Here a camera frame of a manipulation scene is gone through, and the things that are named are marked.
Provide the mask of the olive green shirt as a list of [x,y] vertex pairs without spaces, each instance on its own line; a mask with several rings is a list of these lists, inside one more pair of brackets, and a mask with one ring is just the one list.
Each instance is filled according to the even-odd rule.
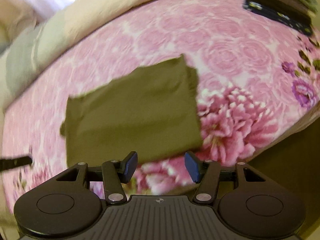
[[60,128],[67,165],[98,166],[132,151],[147,163],[200,148],[198,83],[197,70],[178,57],[69,97]]

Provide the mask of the stack of green folded clothes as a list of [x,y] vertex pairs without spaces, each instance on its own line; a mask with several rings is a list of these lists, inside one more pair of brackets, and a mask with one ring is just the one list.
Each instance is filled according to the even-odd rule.
[[243,8],[312,36],[311,17],[317,5],[317,0],[245,0]]

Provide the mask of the pink floral bed blanket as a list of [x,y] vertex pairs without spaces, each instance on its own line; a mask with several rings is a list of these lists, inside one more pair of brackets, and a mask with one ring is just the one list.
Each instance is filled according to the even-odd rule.
[[319,116],[319,31],[313,37],[243,8],[244,0],[155,0],[99,28],[53,62],[4,115],[4,206],[67,167],[67,99],[136,67],[184,55],[200,78],[205,158],[251,159]]

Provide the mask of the grey and cream duvet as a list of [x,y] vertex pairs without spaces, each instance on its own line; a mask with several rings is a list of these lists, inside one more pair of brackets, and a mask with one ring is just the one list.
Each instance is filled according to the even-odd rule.
[[151,0],[76,0],[1,54],[1,109],[6,109],[53,61],[81,39],[133,7]]

